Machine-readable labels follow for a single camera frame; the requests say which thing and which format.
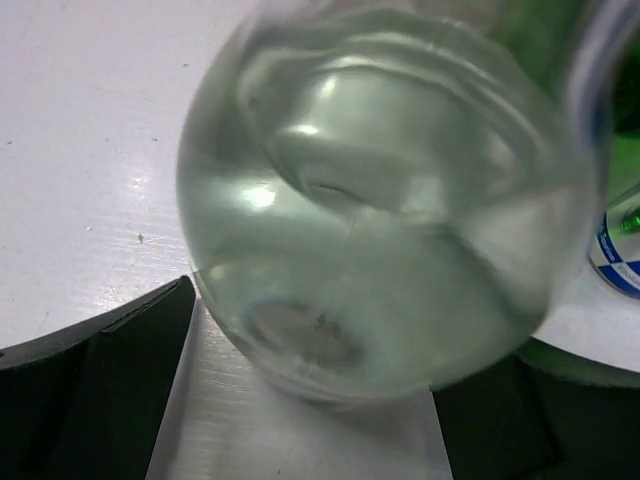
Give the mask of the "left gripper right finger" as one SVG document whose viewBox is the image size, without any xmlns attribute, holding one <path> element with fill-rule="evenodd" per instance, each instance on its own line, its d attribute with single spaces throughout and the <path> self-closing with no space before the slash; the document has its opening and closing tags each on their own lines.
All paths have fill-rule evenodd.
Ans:
<svg viewBox="0 0 640 480">
<path fill-rule="evenodd" d="M 456 479 L 636 479 L 639 376 L 527 344 L 434 394 Z"/>
</svg>

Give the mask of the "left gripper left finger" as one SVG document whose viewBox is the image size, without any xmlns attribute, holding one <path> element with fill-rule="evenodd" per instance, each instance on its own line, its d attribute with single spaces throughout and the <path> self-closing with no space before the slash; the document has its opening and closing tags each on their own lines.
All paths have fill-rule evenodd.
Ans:
<svg viewBox="0 0 640 480">
<path fill-rule="evenodd" d="M 145 478 L 195 299 L 182 276 L 2 349 L 2 478 Z"/>
</svg>

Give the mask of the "silver blue white can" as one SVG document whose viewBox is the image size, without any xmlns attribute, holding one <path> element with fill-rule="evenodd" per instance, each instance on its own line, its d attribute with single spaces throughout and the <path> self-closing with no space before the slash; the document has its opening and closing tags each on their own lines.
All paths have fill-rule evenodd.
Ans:
<svg viewBox="0 0 640 480">
<path fill-rule="evenodd" d="M 622 294 L 639 299 L 639 185 L 603 214 L 590 253 L 595 271 Z"/>
</svg>

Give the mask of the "clear glass bottle front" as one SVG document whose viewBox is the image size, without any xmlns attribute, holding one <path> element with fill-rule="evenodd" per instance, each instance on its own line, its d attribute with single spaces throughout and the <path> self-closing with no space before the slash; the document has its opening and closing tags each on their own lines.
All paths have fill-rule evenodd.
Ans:
<svg viewBox="0 0 640 480">
<path fill-rule="evenodd" d="M 563 98 L 587 1 L 261 1 L 206 72 L 176 192 L 214 320 L 298 395 L 364 403 L 514 352 L 581 263 Z"/>
</svg>

